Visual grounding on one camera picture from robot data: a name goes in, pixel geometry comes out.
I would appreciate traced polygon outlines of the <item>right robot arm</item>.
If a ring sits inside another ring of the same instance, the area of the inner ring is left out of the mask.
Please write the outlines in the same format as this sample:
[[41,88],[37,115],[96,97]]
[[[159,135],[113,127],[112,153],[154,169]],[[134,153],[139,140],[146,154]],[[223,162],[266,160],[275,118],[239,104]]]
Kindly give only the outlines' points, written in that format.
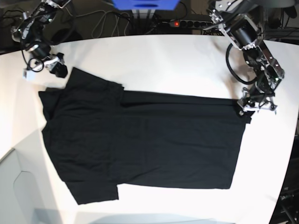
[[29,74],[38,73],[44,69],[48,70],[58,78],[65,78],[68,74],[67,66],[64,62],[64,54],[51,52],[53,46],[65,42],[75,29],[76,15],[71,17],[71,27],[58,41],[50,41],[43,35],[43,30],[49,25],[58,11],[67,5],[73,7],[70,0],[42,0],[40,4],[31,12],[24,15],[22,22],[16,28],[11,29],[12,39],[21,46],[21,53],[29,53],[29,59],[24,59],[25,68],[23,77]]

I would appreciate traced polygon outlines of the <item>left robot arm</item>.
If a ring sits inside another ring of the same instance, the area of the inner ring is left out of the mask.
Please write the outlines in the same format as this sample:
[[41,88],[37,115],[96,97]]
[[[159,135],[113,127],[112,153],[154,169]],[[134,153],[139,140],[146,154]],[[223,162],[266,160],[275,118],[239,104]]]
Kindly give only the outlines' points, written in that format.
[[[233,77],[244,85],[242,97],[237,101],[236,111],[240,117],[251,117],[260,110],[275,112],[277,105],[273,98],[275,91],[285,77],[285,71],[273,57],[262,39],[260,28],[248,16],[248,12],[258,6],[253,0],[210,0],[207,12],[212,25],[205,30],[217,29],[230,44],[226,50],[226,64]],[[241,79],[229,63],[231,49],[235,47],[243,53],[246,64],[255,73],[250,81]]]

